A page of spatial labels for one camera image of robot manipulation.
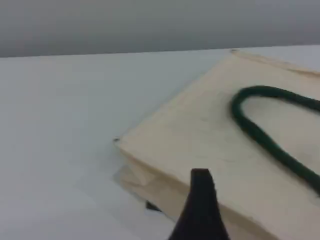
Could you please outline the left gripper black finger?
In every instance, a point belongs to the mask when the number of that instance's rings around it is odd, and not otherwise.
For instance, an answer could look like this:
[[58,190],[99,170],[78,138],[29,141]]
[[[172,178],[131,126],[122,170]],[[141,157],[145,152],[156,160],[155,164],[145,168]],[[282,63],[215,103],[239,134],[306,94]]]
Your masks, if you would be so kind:
[[170,240],[229,240],[208,169],[194,168],[184,208],[169,237]]

